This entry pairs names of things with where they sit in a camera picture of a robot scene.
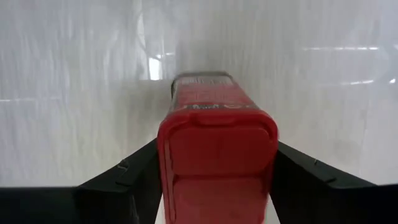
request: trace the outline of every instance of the red box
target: red box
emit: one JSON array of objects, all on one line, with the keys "label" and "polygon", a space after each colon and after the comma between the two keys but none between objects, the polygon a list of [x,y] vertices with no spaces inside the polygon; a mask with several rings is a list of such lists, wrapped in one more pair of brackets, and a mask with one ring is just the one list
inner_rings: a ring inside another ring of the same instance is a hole
[{"label": "red box", "polygon": [[167,224],[260,224],[278,130],[223,72],[186,73],[157,137]]}]

